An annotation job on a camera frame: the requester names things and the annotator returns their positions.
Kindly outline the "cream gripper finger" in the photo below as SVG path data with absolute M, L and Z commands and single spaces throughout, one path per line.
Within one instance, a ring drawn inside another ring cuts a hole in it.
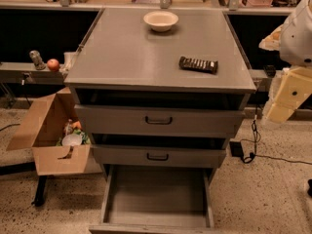
M 312 68 L 292 66 L 280 77 L 274 77 L 265 104 L 265 119 L 286 122 L 312 95 Z
M 281 30 L 282 26 L 278 26 L 268 36 L 260 41 L 258 47 L 265 51 L 279 51 Z

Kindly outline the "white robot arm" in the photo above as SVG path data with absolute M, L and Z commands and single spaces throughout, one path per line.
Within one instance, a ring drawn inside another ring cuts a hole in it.
M 312 0 L 301 0 L 258 47 L 278 51 L 280 59 L 291 66 L 273 78 L 263 109 L 267 122 L 281 124 L 312 95 Z

